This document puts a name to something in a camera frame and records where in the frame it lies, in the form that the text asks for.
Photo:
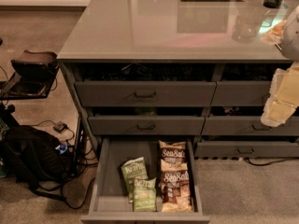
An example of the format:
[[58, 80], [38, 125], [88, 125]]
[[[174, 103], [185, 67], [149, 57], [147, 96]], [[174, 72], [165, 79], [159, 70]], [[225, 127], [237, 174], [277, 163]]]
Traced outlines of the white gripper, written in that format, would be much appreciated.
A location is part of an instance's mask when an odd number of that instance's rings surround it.
[[299, 106], [299, 63], [293, 63], [287, 70], [278, 68], [271, 86], [261, 123], [269, 127], [284, 124]]

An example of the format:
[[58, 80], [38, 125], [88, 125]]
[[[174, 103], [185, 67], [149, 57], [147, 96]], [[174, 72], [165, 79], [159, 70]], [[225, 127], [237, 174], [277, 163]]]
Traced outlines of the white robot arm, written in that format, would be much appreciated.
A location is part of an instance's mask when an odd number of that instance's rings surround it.
[[290, 16], [262, 35], [261, 41], [276, 45], [281, 54], [292, 61], [287, 70], [278, 68], [273, 75], [261, 123], [278, 127], [299, 106], [299, 6]]

